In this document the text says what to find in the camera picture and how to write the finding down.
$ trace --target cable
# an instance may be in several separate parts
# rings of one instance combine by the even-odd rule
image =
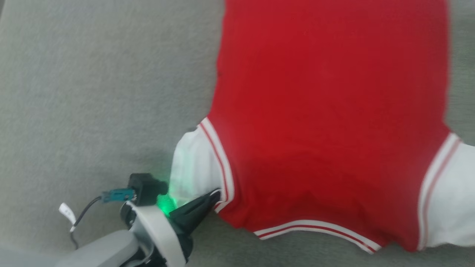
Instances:
[[[69,234],[69,237],[71,238],[71,242],[73,242],[74,246],[76,247],[76,250],[79,248],[79,245],[77,244],[77,241],[76,239],[74,239],[74,230],[76,229],[76,226],[79,224],[79,222],[82,220],[82,218],[84,217],[84,214],[86,214],[87,210],[96,202],[98,202],[99,200],[101,200],[102,197],[97,197],[95,199],[93,199],[91,202],[89,202],[89,204],[84,208],[83,212],[81,212],[81,215],[79,215],[79,217],[77,218],[76,222],[73,224],[73,227],[71,228],[70,230],[70,234]]]

